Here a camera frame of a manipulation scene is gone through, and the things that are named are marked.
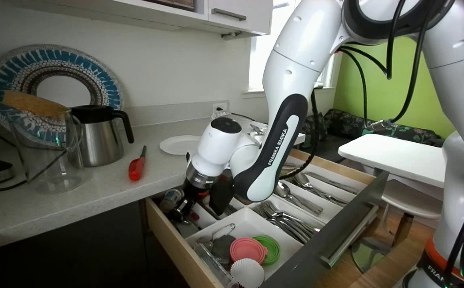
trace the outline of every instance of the wall outlet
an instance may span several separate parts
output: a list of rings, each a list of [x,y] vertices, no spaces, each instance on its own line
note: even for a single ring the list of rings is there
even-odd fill
[[[218,108],[228,111],[228,103],[227,102],[219,102],[212,104],[212,113],[216,112]]]

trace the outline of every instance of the red lighter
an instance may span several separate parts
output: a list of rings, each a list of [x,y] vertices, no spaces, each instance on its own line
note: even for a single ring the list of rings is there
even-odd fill
[[[138,181],[141,178],[141,172],[143,172],[145,166],[145,153],[146,146],[143,146],[140,157],[132,160],[131,164],[129,164],[129,179],[132,181]]]

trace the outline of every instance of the lid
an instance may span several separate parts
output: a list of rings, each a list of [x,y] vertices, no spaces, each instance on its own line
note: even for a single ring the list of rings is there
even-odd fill
[[[82,105],[71,108],[71,113],[82,124],[106,122],[112,120],[113,108],[104,105]]]
[[[230,257],[234,262],[250,258],[261,264],[267,253],[268,249],[252,238],[239,238],[230,245]]]
[[[268,236],[257,236],[254,237],[255,240],[259,241],[265,248],[267,248],[268,253],[262,263],[264,266],[274,264],[280,257],[280,246],[278,242]]]

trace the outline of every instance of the green wall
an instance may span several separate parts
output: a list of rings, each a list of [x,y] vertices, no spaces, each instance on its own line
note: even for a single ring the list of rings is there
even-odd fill
[[[386,63],[387,45],[358,46]],[[387,80],[380,68],[367,58],[353,53],[362,65],[367,84],[368,117],[381,120],[395,117],[404,103],[408,83],[412,73],[415,42],[409,38],[397,38],[394,43],[392,79]],[[333,107],[357,116],[364,115],[362,80],[355,63],[347,55],[342,56]],[[446,118],[435,88],[431,82],[428,68],[421,56],[415,91],[406,114],[397,123],[418,128],[434,130],[442,138],[455,131]]]

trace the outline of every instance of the small bottle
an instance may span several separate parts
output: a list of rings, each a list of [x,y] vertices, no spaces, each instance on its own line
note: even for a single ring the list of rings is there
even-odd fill
[[[175,208],[175,205],[184,197],[184,192],[181,188],[171,188],[166,190],[161,203],[159,203],[159,209],[163,213],[168,213]]]

